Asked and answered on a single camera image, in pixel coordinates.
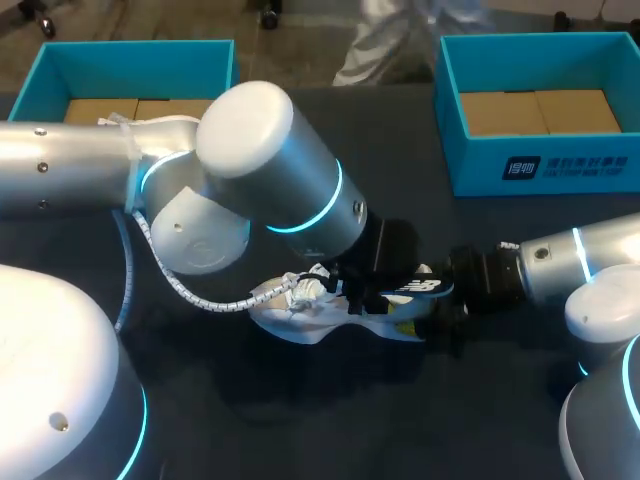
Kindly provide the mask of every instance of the new balance logo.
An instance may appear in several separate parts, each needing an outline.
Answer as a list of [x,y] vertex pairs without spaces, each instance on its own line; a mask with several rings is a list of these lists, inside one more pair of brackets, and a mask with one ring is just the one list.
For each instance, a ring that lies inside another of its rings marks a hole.
[[430,292],[441,284],[442,280],[413,280],[399,289],[398,292]]

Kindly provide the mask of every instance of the person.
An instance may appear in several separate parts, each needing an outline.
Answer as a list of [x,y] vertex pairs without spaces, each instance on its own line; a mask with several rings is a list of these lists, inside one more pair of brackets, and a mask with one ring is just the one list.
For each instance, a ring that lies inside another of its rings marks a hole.
[[[442,35],[493,30],[483,0],[361,0],[363,19],[333,85],[376,84],[414,23],[437,52]],[[428,54],[433,66],[436,54]]]

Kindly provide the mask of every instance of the cyan cardboard box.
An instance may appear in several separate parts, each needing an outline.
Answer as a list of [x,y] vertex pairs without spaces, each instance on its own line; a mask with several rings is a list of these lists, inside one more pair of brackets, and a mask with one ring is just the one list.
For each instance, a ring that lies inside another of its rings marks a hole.
[[47,43],[9,120],[62,122],[72,99],[215,99],[237,81],[233,40]]
[[[640,51],[627,33],[443,37],[435,110],[456,196],[640,192]],[[619,134],[470,135],[460,94],[602,89]]]

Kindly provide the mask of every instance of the robotic arm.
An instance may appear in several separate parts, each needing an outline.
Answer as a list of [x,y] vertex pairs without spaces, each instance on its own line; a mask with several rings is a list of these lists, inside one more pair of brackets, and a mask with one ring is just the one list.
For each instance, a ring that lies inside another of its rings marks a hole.
[[[640,214],[519,246],[501,244],[489,253],[454,249],[434,266],[435,274],[415,273],[420,263],[415,231],[372,212],[290,98],[265,82],[229,90],[199,123],[185,117],[95,127],[5,123],[0,145],[0,217],[124,208],[146,226],[169,271],[193,275],[225,268],[243,254],[255,222],[322,263],[331,274],[321,279],[330,291],[341,280],[353,314],[386,313],[381,293],[393,291],[453,292],[451,302],[470,313],[525,300],[562,305],[571,296],[567,319],[583,346],[581,361],[589,369],[605,360],[607,366],[594,370],[565,403],[560,427],[565,463],[573,479],[638,476],[640,414],[633,398],[640,370],[630,365],[640,307],[630,302],[627,310],[617,311],[615,320],[623,327],[612,335],[602,328],[606,310],[591,315],[591,290],[599,278],[608,278],[609,285],[620,281],[619,272],[613,275],[607,267],[640,261]],[[640,270],[621,275],[626,285],[640,283]],[[257,301],[239,302],[235,309]],[[616,352],[619,363],[608,362]],[[144,407],[146,418],[146,400]],[[615,437],[628,452],[615,457],[622,459],[617,470],[609,465],[610,449],[591,454],[598,451],[595,422],[609,414],[615,418],[604,441]]]
[[386,313],[379,293],[412,281],[431,281],[431,293],[452,287],[415,274],[412,227],[370,211],[290,98],[266,82],[226,92],[199,123],[6,123],[0,144],[0,216],[139,210],[173,272],[227,267],[244,252],[251,221],[323,263],[329,290],[342,280],[350,313]]

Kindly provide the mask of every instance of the cable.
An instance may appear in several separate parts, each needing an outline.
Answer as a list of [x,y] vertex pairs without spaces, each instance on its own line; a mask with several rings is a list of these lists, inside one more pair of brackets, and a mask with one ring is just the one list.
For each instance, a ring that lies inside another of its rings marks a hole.
[[122,298],[120,313],[113,325],[116,333],[120,333],[120,330],[122,330],[122,327],[129,315],[129,307],[131,306],[131,298],[133,297],[133,248],[131,247],[131,238],[129,237],[129,231],[127,230],[124,215],[120,210],[112,210],[111,213],[118,227],[120,240],[122,241],[122,248],[124,250],[124,297]]
[[296,276],[296,277],[284,280],[282,285],[275,287],[272,290],[261,293],[260,295],[256,297],[251,297],[247,300],[241,300],[239,302],[233,302],[233,303],[217,303],[217,302],[210,302],[209,300],[205,300],[195,295],[194,293],[190,292],[187,289],[187,287],[185,287],[182,284],[182,282],[180,282],[180,280],[176,278],[173,272],[164,266],[164,264],[158,258],[158,255],[156,254],[156,251],[153,248],[153,244],[151,243],[151,231],[149,229],[149,224],[147,223],[147,221],[139,211],[137,210],[134,211],[132,215],[135,221],[138,223],[140,230],[142,230],[142,234],[144,235],[144,238],[147,240],[147,243],[151,248],[151,252],[155,257],[156,262],[158,263],[158,266],[162,271],[162,274],[165,276],[165,278],[169,282],[169,285],[173,287],[173,289],[178,293],[178,295],[180,295],[187,302],[191,303],[192,305],[195,305],[198,308],[202,308],[204,310],[208,310],[211,312],[240,312],[242,310],[248,310],[249,308],[255,305],[258,305],[260,303],[268,302],[273,297],[281,295],[282,293],[288,290],[291,290],[296,285],[298,285],[298,281],[300,277]]

